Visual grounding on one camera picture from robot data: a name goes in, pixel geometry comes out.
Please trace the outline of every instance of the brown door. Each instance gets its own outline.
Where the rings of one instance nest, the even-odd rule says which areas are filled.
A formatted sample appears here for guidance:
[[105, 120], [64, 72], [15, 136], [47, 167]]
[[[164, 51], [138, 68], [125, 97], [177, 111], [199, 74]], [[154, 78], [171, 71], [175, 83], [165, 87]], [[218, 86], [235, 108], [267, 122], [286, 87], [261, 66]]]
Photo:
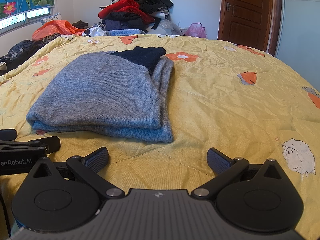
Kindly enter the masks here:
[[219, 39], [266, 51], [272, 0], [222, 0]]

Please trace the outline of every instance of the gray ribbed plate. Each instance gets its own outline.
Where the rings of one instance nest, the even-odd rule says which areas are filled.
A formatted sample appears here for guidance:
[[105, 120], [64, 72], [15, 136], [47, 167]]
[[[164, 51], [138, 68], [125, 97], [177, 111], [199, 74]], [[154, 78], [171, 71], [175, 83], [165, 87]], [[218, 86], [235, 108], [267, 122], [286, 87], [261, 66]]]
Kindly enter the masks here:
[[132, 189], [108, 200], [100, 213], [77, 229], [41, 234], [21, 229], [13, 240], [302, 240], [289, 231], [273, 236], [252, 235], [228, 225], [212, 204], [186, 190]]

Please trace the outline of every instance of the folded gray sweater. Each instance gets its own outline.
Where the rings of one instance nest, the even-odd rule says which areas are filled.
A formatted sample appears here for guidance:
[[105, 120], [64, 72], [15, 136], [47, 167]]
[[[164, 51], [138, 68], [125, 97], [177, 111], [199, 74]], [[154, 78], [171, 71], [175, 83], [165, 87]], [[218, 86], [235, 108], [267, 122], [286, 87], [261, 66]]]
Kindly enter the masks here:
[[151, 142], [172, 142], [167, 90], [173, 62], [148, 69], [106, 52], [79, 56], [63, 68], [31, 107], [33, 129], [87, 130]]

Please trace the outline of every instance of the bed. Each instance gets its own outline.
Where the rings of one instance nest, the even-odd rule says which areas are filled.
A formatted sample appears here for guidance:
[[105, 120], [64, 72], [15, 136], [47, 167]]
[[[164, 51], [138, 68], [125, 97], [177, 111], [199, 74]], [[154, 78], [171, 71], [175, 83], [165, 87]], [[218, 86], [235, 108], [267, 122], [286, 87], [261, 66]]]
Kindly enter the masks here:
[[[174, 61], [168, 90], [173, 143], [31, 129], [26, 121], [28, 110], [68, 63], [84, 53], [135, 46], [164, 47]], [[308, 240], [320, 235], [320, 95], [289, 66], [265, 52], [188, 36], [63, 35], [0, 77], [0, 129], [8, 128], [17, 130], [17, 141], [59, 136], [61, 149], [50, 155], [52, 161], [107, 147], [110, 162], [99, 174], [125, 192], [129, 188], [191, 191], [214, 177], [206, 162], [210, 147], [251, 163], [275, 158], [304, 202], [296, 230]], [[306, 165], [312, 170], [294, 171], [285, 155], [293, 149], [309, 149], [314, 159]], [[7, 207], [25, 176], [0, 177]]]

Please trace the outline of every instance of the red garment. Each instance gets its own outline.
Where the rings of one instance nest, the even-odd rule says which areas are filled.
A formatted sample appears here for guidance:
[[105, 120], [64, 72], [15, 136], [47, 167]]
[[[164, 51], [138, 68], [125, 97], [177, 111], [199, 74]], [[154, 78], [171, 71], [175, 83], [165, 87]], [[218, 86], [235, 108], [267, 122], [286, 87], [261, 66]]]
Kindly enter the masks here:
[[135, 13], [142, 18], [144, 24], [149, 24], [155, 21], [152, 16], [141, 11], [139, 9], [139, 4], [134, 0], [120, 0], [119, 2], [113, 3], [99, 12], [98, 16], [100, 19], [104, 19], [110, 12], [113, 11]]
[[78, 29], [71, 25], [70, 22], [64, 20], [54, 20], [45, 23], [42, 27], [37, 29], [33, 35], [33, 41], [42, 40], [45, 36], [52, 35], [54, 33], [60, 33], [64, 35], [77, 34], [81, 35], [85, 29]]
[[152, 22], [155, 21], [155, 19], [152, 16], [144, 13], [143, 11], [141, 11], [141, 10], [139, 10], [139, 9], [133, 7], [133, 6], [123, 7], [121, 9], [117, 10], [116, 12], [135, 13], [135, 14], [139, 15], [142, 18], [144, 24], [149, 24], [149, 23], [152, 23]]
[[99, 12], [98, 16], [100, 19], [104, 19], [107, 15], [112, 12], [119, 10], [126, 6], [133, 6], [139, 8], [139, 4], [134, 0], [120, 0], [119, 2], [113, 3], [107, 7], [105, 7], [101, 12]]

